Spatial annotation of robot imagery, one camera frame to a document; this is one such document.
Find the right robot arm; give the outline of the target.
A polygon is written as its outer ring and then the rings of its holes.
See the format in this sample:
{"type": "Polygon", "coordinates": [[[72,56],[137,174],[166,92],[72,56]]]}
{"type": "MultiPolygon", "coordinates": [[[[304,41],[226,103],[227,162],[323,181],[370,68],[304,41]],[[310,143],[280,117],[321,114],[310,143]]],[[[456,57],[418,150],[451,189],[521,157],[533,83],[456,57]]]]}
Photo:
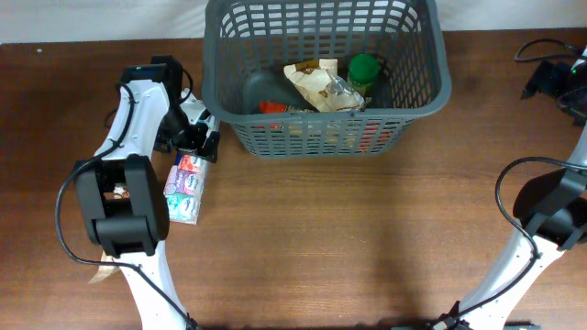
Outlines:
{"type": "MultiPolygon", "coordinates": [[[[536,59],[538,67],[522,96],[543,93],[556,100],[575,124],[586,124],[586,50],[567,45],[562,54],[536,59]]],[[[524,157],[508,164],[495,183],[498,209],[513,226],[503,252],[481,284],[432,329],[504,329],[509,315],[540,274],[573,247],[586,241],[586,137],[581,136],[570,157],[524,157]],[[528,181],[507,212],[501,198],[503,179],[523,163],[547,163],[556,170],[528,181]]]]}

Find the brown white snack bag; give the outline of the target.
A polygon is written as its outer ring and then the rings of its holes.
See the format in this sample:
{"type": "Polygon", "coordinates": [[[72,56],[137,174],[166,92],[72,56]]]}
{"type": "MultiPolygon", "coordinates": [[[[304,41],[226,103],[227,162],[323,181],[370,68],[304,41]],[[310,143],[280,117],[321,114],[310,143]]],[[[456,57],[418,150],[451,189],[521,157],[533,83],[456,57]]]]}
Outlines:
{"type": "MultiPolygon", "coordinates": [[[[108,200],[117,200],[117,199],[127,199],[129,197],[129,193],[127,190],[127,186],[124,183],[116,183],[114,190],[112,192],[108,192],[105,197],[108,200]]],[[[102,253],[101,262],[111,263],[114,262],[114,258],[112,256],[108,256],[105,252],[102,253]]],[[[97,272],[95,275],[88,281],[89,284],[95,284],[97,282],[105,280],[110,275],[120,271],[118,266],[105,266],[100,265],[98,266],[97,272]]]]}

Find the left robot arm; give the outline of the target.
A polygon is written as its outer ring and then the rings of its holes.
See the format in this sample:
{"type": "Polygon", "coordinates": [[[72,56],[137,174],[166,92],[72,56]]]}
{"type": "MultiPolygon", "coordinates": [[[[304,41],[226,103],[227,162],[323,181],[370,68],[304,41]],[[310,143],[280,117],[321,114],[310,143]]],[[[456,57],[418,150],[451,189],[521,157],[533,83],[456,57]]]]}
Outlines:
{"type": "Polygon", "coordinates": [[[220,134],[205,106],[184,88],[192,78],[171,55],[123,70],[119,105],[105,141],[66,179],[104,269],[121,270],[145,329],[195,329],[175,291],[165,240],[174,211],[153,169],[154,152],[214,163],[220,134]]]}

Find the grey plastic shopping basket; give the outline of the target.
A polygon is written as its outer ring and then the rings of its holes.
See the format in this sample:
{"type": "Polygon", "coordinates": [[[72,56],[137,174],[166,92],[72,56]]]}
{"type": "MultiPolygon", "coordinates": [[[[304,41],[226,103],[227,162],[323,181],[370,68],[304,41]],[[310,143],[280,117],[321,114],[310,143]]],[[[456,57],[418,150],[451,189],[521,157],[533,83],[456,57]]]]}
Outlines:
{"type": "Polygon", "coordinates": [[[434,0],[211,1],[207,109],[265,159],[379,154],[449,100],[434,0]]]}

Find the orange pasta package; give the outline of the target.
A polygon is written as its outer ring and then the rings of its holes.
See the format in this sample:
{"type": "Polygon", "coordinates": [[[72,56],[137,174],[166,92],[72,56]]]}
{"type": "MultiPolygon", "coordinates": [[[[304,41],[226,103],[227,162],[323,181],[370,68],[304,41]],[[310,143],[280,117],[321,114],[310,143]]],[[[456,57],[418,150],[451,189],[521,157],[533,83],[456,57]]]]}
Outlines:
{"type": "Polygon", "coordinates": [[[378,153],[394,141],[397,121],[381,119],[327,119],[324,113],[275,102],[259,103],[263,115],[299,116],[290,123],[257,125],[253,136],[259,140],[262,156],[334,156],[378,153]]]}

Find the green lidded glass jar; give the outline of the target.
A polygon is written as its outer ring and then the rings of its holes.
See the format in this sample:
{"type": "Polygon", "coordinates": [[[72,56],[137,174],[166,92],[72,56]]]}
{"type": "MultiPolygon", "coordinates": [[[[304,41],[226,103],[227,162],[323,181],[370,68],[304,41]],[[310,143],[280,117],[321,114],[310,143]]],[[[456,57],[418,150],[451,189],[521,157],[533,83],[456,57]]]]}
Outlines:
{"type": "Polygon", "coordinates": [[[379,62],[372,55],[361,53],[351,59],[347,81],[361,96],[369,96],[380,70],[379,62]]]}

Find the Kleenex tissue multipack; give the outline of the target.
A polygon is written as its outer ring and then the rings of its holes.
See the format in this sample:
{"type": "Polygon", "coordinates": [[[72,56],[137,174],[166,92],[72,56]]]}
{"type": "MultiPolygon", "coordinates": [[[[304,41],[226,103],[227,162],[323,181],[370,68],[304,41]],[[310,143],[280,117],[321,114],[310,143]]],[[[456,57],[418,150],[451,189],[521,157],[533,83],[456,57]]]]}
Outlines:
{"type": "Polygon", "coordinates": [[[164,186],[169,217],[174,222],[196,225],[205,189],[205,179],[210,163],[217,161],[219,123],[211,115],[200,119],[206,124],[205,143],[200,149],[203,156],[179,151],[164,186]]]}

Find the white brown panko bag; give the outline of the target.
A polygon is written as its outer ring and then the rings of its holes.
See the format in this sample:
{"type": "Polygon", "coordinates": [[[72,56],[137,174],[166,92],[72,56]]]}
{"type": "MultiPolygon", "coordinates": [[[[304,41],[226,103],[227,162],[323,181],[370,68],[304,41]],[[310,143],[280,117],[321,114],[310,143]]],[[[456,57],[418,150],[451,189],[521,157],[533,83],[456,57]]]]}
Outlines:
{"type": "Polygon", "coordinates": [[[283,67],[285,78],[320,113],[361,111],[365,99],[338,75],[337,59],[306,60],[283,67]]]}

